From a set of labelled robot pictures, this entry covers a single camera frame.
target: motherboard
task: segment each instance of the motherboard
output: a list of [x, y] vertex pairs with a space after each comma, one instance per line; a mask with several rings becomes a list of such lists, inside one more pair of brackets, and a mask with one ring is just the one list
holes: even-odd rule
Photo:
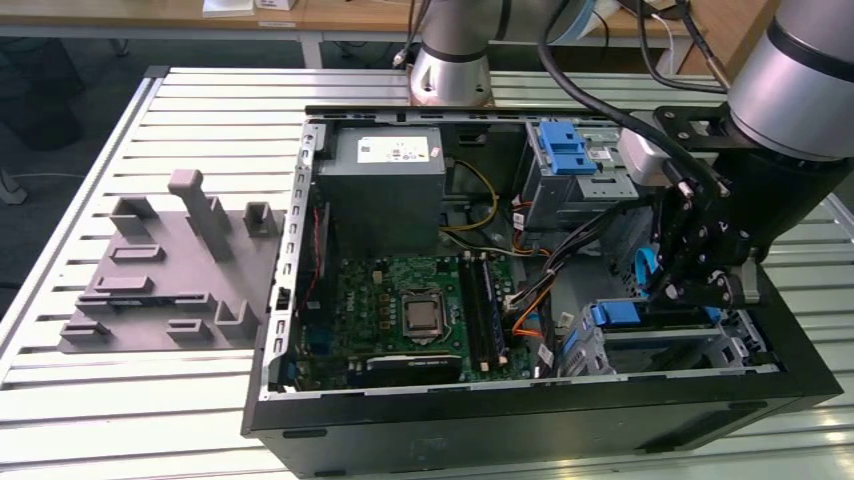
[[[530, 378], [525, 342], [503, 341], [499, 306], [513, 292], [502, 255], [343, 259], [334, 322], [303, 334], [303, 387], [358, 388], [363, 368], [387, 369], [386, 378], [407, 371], [422, 379], [455, 372], [455, 382]], [[435, 365], [414, 368], [415, 359]]]

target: yellow wire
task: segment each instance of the yellow wire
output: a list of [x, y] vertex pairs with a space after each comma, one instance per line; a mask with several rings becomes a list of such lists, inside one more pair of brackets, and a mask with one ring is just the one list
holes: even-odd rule
[[493, 195], [493, 208], [490, 209], [490, 214], [478, 223], [473, 223], [470, 225], [458, 225], [453, 227], [442, 227], [439, 230], [442, 230], [443, 232], [461, 232], [466, 230], [474, 230], [475, 228], [479, 228], [487, 223], [490, 223], [490, 221], [493, 221], [493, 218], [495, 218], [495, 213], [498, 212], [498, 194], [495, 193], [495, 188], [493, 187], [493, 184], [470, 163], [463, 162], [462, 160], [457, 160], [457, 163], [462, 163], [463, 165], [466, 165], [466, 167], [469, 167], [469, 169], [471, 170], [471, 173], [475, 174], [475, 176], [481, 179], [481, 181], [486, 185], [486, 188], [490, 189], [490, 195]]

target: metal case frame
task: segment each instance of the metal case frame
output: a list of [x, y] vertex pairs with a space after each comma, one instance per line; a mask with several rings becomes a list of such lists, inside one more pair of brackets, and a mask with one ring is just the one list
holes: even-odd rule
[[[429, 124], [445, 118], [521, 123], [589, 112], [326, 107], [310, 109], [308, 114], [373, 123]], [[298, 172], [310, 172], [306, 165], [298, 166]], [[291, 217], [287, 223], [298, 221]], [[287, 232], [291, 239], [299, 239], [294, 235], [302, 235], [302, 225], [294, 231], [286, 227], [283, 249], [290, 243]], [[296, 265], [292, 255], [299, 246], [290, 248], [276, 281], [284, 279], [284, 265]], [[279, 338], [287, 345], [287, 331], [270, 335], [267, 342], [264, 332], [256, 344], [242, 433], [262, 440], [299, 477], [691, 450], [761, 418], [802, 410], [842, 393], [762, 269], [760, 289], [770, 301], [750, 314], [781, 369], [761, 375], [653, 376], [618, 382], [595, 377], [554, 379], [537, 388], [497, 385], [490, 390], [449, 388], [397, 395], [321, 394], [286, 403], [266, 391], [271, 342]], [[286, 317], [290, 319], [290, 311], [274, 311], [266, 328], [278, 329], [276, 319]]]

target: green motherboard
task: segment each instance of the green motherboard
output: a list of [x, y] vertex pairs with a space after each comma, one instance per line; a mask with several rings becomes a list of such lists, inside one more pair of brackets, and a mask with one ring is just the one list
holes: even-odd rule
[[[308, 332], [310, 343], [329, 342], [321, 354], [311, 356], [308, 365], [312, 389], [350, 388], [347, 376], [335, 359], [365, 358], [378, 355], [445, 354], [462, 357], [461, 382], [518, 380], [530, 377], [529, 352], [525, 342], [509, 344], [507, 363], [489, 371], [473, 365], [470, 359], [470, 331], [461, 297], [458, 258], [451, 256], [390, 257], [381, 260], [341, 261], [335, 323], [326, 338]], [[501, 303], [513, 292], [510, 262], [495, 255], [487, 261], [493, 288]], [[434, 299], [443, 319], [441, 333], [423, 338], [418, 330], [407, 332], [417, 321], [405, 317], [421, 299]]]

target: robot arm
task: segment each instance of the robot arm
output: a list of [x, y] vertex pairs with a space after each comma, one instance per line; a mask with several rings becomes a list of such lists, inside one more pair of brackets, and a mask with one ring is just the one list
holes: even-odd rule
[[[853, 18], [846, 0], [786, 0], [727, 104], [662, 107], [649, 118], [687, 151], [718, 154], [713, 169], [729, 190], [715, 195], [689, 178], [661, 191], [659, 268], [646, 285], [653, 301], [722, 308], [761, 302], [757, 264], [772, 242], [853, 169], [854, 50], [841, 23]], [[698, 131], [701, 122], [707, 127]], [[621, 153], [633, 180], [655, 184], [661, 150], [625, 130]]]
[[[558, 3], [559, 0], [430, 0], [422, 23], [422, 50], [410, 79], [415, 103], [487, 104], [489, 42], [535, 42], [546, 25], [543, 12], [554, 10]], [[579, 36], [594, 4], [594, 0], [570, 2], [551, 29], [551, 41]]]

